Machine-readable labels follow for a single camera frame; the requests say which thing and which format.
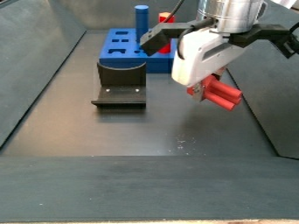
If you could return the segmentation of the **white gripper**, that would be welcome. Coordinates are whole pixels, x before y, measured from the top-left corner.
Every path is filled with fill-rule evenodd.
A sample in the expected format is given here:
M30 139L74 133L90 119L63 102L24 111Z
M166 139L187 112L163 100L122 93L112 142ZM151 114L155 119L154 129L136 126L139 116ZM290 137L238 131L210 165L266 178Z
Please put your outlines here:
M172 79L187 87L194 86L193 99L202 102L206 87L201 81L213 73L219 81L226 65L245 53L246 48L230 44L221 34L202 29L183 37L179 51L183 59L179 55L174 57Z

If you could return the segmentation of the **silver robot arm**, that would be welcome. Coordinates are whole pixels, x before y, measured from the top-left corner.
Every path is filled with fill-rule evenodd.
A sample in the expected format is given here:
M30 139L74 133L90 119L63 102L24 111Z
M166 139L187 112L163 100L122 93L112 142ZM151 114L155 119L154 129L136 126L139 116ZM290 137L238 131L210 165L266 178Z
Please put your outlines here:
M246 48L229 43L233 34L247 32L258 22L263 0L201 0L197 21L211 20L203 28L195 25L178 39L172 62L172 79L188 88L194 98L219 105L239 104L239 90L218 81L226 65Z

